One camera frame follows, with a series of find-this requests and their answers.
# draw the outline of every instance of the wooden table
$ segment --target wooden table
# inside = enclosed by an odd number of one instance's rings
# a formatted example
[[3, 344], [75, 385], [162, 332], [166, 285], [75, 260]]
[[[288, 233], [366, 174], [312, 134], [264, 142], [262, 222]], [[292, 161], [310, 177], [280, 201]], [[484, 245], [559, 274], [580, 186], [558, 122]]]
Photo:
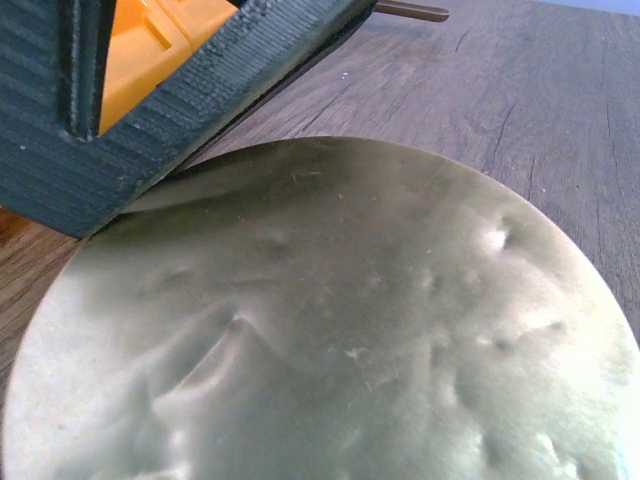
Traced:
[[[437, 4], [447, 23], [374, 14], [209, 153], [345, 135], [461, 161], [556, 222], [640, 339], [640, 18], [522, 0]], [[76, 245], [0, 212], [0, 389]]]

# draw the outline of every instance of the round plate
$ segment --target round plate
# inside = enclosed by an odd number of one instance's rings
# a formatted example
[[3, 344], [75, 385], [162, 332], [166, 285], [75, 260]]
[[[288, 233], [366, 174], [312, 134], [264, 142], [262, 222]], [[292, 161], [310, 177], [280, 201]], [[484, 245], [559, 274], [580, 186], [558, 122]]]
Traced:
[[596, 270], [505, 187], [275, 142], [158, 185], [64, 269], [6, 478], [640, 478], [639, 365]]

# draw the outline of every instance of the metal disc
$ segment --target metal disc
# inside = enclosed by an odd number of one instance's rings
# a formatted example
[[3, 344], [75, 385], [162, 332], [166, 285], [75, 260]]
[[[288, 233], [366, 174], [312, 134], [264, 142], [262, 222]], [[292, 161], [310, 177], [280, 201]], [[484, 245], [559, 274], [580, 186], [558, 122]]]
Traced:
[[639, 366], [596, 270], [505, 187], [387, 143], [275, 142], [163, 182], [64, 269], [5, 473], [640, 478]]

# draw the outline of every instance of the tabletop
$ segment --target tabletop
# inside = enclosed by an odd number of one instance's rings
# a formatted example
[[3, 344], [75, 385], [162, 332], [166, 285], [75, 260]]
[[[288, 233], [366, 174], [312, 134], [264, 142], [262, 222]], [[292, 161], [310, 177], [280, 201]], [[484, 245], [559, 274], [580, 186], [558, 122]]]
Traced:
[[[201, 159], [342, 135], [445, 155], [544, 212], [640, 339], [640, 18], [523, 0], [422, 0], [444, 24], [374, 14]], [[77, 248], [0, 210], [0, 390], [37, 303]]]

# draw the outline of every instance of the dark wooden surface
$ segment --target dark wooden surface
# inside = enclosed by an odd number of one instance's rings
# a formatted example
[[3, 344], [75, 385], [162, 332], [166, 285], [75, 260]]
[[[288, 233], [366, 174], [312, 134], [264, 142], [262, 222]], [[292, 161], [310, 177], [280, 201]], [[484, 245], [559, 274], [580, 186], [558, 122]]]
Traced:
[[[346, 135], [461, 161], [555, 221], [640, 338], [640, 19], [520, 0], [437, 5], [448, 22], [374, 14], [210, 153]], [[0, 211], [1, 390], [34, 307], [75, 248]]]

